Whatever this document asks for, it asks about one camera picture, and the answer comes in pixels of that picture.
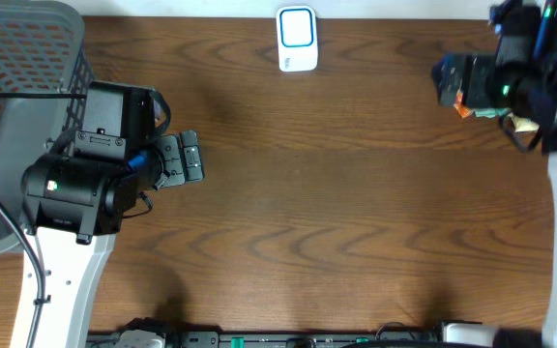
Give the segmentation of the orange Kleenex tissue pack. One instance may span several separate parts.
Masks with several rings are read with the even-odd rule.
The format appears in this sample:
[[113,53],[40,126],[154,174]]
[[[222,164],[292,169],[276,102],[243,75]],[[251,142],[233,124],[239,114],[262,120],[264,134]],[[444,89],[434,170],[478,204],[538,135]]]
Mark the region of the orange Kleenex tissue pack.
[[467,107],[464,103],[463,103],[463,92],[461,90],[458,90],[456,92],[455,95],[455,100],[454,100],[454,108],[456,109],[458,115],[462,118],[465,119],[467,117],[470,117],[474,114],[474,110]]

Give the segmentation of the large yellow wipes pack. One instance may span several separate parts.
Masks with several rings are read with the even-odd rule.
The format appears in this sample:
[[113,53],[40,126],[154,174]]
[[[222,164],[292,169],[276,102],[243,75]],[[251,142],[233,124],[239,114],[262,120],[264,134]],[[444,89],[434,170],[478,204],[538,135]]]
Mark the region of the large yellow wipes pack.
[[510,115],[510,119],[515,133],[536,132],[540,127],[537,123],[531,121],[530,119],[518,117],[513,113]]

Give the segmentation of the teal wet wipes pack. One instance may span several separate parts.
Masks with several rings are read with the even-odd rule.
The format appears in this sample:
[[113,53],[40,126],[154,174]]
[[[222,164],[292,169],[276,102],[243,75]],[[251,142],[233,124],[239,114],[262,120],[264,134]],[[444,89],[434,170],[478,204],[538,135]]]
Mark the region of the teal wet wipes pack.
[[488,108],[488,109],[475,109],[474,116],[477,118],[493,119],[504,116],[509,112],[508,108]]

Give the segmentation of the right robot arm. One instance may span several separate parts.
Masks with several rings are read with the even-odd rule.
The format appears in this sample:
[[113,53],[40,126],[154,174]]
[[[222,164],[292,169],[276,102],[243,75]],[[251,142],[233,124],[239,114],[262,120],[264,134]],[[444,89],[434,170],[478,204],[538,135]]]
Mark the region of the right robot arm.
[[440,104],[491,110],[524,153],[542,149],[554,200],[551,293],[540,331],[443,325],[441,347],[557,347],[557,1],[504,1],[489,10],[499,43],[492,54],[450,53],[433,68]]

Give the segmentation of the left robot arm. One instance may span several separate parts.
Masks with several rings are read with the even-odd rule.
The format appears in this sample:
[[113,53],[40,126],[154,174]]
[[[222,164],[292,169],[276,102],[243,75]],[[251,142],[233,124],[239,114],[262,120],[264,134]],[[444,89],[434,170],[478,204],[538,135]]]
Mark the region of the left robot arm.
[[94,81],[81,127],[24,171],[27,249],[12,346],[84,346],[105,264],[137,199],[204,179],[196,132],[170,134],[170,121],[156,89]]

